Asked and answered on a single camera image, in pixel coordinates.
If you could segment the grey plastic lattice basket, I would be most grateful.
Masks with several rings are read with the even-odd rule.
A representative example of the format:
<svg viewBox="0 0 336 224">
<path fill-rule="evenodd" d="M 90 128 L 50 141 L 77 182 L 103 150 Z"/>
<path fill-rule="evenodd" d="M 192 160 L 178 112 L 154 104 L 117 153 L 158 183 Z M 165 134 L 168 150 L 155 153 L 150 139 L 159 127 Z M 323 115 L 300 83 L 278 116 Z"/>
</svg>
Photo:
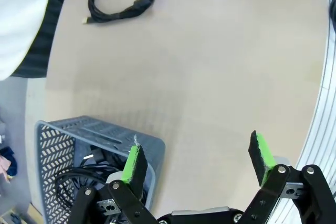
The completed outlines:
<svg viewBox="0 0 336 224">
<path fill-rule="evenodd" d="M 161 139 L 89 116 L 38 121 L 35 155 L 45 224 L 66 224 L 69 216 L 55 191 L 55 176 L 61 169 L 78 166 L 90 153 L 90 146 L 105 149 L 124 160 L 135 141 L 142 145 L 148 161 L 144 190 L 145 206 L 151 209 L 165 154 Z"/>
</svg>

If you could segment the dark blue cloth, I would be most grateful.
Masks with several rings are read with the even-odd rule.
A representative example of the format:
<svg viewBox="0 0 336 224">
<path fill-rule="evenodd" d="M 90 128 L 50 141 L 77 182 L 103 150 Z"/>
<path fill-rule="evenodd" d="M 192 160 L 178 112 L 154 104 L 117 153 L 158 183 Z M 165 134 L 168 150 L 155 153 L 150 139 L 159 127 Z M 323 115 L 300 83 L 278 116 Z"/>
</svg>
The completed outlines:
<svg viewBox="0 0 336 224">
<path fill-rule="evenodd" d="M 8 161 L 10 161 L 10 166 L 7 170 L 7 174 L 10 177 L 14 177 L 17 175 L 17 162 L 14 157 L 14 152 L 13 150 L 7 146 L 2 149 L 2 156 L 6 158 Z"/>
</svg>

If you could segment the pink checkered cloth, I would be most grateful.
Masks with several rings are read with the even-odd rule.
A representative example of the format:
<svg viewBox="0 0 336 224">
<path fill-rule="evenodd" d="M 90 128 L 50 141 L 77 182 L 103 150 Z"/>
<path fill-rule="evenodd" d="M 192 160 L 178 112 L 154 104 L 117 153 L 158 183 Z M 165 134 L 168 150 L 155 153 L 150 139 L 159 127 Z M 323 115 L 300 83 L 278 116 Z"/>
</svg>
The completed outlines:
<svg viewBox="0 0 336 224">
<path fill-rule="evenodd" d="M 0 174 L 2 174 L 7 182 L 9 182 L 7 171 L 11 166 L 11 162 L 0 155 Z"/>
</svg>

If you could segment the person in white sweatshirt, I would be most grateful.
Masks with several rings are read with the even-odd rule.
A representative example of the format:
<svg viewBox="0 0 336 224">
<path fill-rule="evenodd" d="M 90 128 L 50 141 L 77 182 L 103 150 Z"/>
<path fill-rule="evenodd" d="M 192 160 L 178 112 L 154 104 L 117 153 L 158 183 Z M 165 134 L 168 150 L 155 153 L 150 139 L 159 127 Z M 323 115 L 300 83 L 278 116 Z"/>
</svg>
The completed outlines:
<svg viewBox="0 0 336 224">
<path fill-rule="evenodd" d="M 0 81 L 44 78 L 65 0 L 0 0 Z"/>
</svg>

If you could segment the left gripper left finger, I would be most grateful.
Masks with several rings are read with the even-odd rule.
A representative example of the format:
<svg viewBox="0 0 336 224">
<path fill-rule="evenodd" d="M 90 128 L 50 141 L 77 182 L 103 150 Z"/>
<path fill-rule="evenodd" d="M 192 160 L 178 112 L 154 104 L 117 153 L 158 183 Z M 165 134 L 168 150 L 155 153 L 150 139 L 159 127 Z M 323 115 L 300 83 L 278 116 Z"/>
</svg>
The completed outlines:
<svg viewBox="0 0 336 224">
<path fill-rule="evenodd" d="M 147 168 L 142 146 L 132 146 L 120 179 L 100 190 L 94 187 L 78 190 L 69 224 L 110 224 L 118 216 L 128 224 L 158 224 L 141 202 Z"/>
</svg>

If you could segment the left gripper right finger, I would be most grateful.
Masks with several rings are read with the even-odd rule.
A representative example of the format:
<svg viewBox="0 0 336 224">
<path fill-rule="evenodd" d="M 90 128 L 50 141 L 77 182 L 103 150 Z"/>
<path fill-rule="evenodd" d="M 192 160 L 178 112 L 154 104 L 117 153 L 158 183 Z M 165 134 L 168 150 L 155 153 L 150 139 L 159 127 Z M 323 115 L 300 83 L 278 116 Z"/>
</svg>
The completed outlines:
<svg viewBox="0 0 336 224">
<path fill-rule="evenodd" d="M 336 224 L 336 201 L 319 166 L 301 170 L 279 164 L 262 134 L 253 131 L 248 148 L 259 191 L 243 213 L 243 224 L 266 224 L 280 199 L 290 199 L 301 224 Z"/>
</svg>

